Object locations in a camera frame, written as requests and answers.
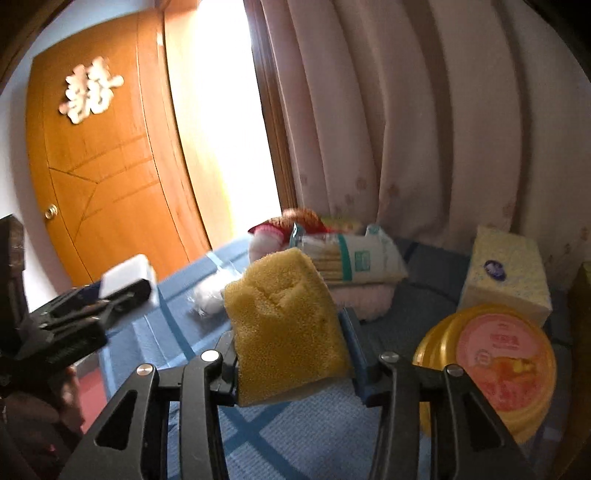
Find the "pink label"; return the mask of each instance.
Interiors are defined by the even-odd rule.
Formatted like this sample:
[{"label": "pink label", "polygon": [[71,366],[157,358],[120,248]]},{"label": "pink label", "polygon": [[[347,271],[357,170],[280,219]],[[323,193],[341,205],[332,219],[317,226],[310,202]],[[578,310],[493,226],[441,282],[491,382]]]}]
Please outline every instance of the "pink label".
[{"label": "pink label", "polygon": [[456,357],[497,411],[525,408],[540,396],[547,374],[543,350],[516,317],[490,313],[471,320]]}]

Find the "beige curtain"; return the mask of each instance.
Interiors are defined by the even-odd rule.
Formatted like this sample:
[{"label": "beige curtain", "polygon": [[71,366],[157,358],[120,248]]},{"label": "beige curtain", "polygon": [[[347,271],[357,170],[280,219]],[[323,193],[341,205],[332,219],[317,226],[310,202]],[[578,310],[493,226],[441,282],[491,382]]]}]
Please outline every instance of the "beige curtain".
[{"label": "beige curtain", "polygon": [[300,205],[469,252],[537,240],[567,287],[591,228],[591,84],[523,0],[262,0]]}]

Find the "silver screw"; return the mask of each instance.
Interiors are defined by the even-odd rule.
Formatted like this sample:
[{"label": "silver screw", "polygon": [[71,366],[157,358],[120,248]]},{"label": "silver screw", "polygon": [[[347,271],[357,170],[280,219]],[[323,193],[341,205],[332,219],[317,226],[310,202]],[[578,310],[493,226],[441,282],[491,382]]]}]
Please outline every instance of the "silver screw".
[{"label": "silver screw", "polygon": [[150,364],[141,364],[135,371],[140,377],[149,375],[154,370],[154,367]]},{"label": "silver screw", "polygon": [[400,360],[400,355],[394,352],[384,352],[379,357],[387,364],[395,364]]},{"label": "silver screw", "polygon": [[217,350],[205,350],[201,354],[201,360],[208,363],[214,362],[218,358],[220,358],[220,352],[218,352]]},{"label": "silver screw", "polygon": [[456,364],[448,365],[446,370],[452,377],[461,377],[464,374],[464,369]]}]

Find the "sponge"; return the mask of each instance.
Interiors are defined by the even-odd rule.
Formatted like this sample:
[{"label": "sponge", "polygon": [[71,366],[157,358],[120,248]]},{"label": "sponge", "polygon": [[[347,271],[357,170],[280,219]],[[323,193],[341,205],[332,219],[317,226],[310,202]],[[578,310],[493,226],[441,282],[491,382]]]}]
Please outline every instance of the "sponge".
[{"label": "sponge", "polygon": [[240,406],[287,400],[305,385],[351,375],[336,306],[297,248],[251,264],[226,287],[224,299],[238,354]]}]

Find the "round container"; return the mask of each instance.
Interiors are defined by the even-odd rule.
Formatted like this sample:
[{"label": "round container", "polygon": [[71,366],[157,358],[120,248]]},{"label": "round container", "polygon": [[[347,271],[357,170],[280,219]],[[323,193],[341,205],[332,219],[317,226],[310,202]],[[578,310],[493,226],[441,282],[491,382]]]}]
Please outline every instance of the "round container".
[{"label": "round container", "polygon": [[[435,325],[419,344],[416,365],[443,369],[459,364],[484,393],[518,443],[539,428],[556,384],[556,360],[544,332],[501,305],[455,313]],[[428,404],[421,425],[430,430]]]}]

